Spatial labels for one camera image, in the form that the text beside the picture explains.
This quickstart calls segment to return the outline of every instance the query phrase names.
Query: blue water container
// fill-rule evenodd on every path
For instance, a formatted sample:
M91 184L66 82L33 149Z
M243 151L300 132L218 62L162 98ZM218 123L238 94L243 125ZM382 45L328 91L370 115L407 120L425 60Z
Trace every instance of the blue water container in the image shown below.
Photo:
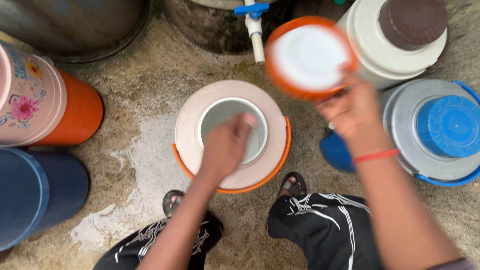
M88 193L88 176L60 153L0 148L0 251L71 218Z
M400 150L402 167L441 186L467 184L480 175L480 97L460 81L413 80L379 94L384 128ZM325 159L354 172L342 139L320 141Z
M342 172L355 172L347 146L334 131L320 141L320 150L332 167Z

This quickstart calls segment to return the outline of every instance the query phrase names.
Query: toe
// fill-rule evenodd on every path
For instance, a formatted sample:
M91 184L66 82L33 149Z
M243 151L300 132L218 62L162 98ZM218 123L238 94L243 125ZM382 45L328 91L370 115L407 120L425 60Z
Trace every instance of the toe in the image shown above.
M290 183L292 184L295 184L295 182L297 181L297 179L295 178L295 176L291 176L287 179Z

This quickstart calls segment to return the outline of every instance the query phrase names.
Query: blue tap handle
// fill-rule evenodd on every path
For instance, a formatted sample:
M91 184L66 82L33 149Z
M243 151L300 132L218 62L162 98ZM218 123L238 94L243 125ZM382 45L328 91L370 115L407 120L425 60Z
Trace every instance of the blue tap handle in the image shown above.
M250 6L240 6L234 9L236 16L243 16L250 14L250 17L254 20L260 19L262 13L267 12L270 5L267 3L255 3Z

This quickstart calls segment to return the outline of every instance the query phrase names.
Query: large water tank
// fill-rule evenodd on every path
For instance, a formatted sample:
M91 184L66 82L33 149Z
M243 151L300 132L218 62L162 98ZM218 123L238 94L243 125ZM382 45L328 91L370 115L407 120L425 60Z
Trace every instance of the large water tank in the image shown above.
M292 0L257 0L269 3L262 14L263 41L292 15ZM173 23L195 45L215 53L240 53L252 49L245 16L233 10L244 0L165 0Z
M2 0L0 31L54 60L94 61L127 46L148 8L149 0Z

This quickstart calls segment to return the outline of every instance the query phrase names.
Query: black sandal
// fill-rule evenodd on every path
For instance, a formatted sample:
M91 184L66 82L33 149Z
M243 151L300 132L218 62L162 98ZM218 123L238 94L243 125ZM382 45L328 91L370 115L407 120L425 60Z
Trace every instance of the black sandal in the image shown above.
M172 202L173 196L177 196L177 198ZM167 217L171 217L173 215L173 212L175 212L180 205L183 196L185 196L185 193L175 189L170 190L167 192L167 194L165 194L163 197L162 208Z
M295 177L295 183L294 184L292 184L292 183L290 183L290 181L288 181L288 178L290 178L292 176ZM289 172L287 175L285 175L285 177L282 180L282 183L280 184L279 193L280 193L280 191L282 191L282 189L287 190L293 196L307 194L307 184L305 183L305 180L303 179L303 177L300 174L298 174L297 172Z

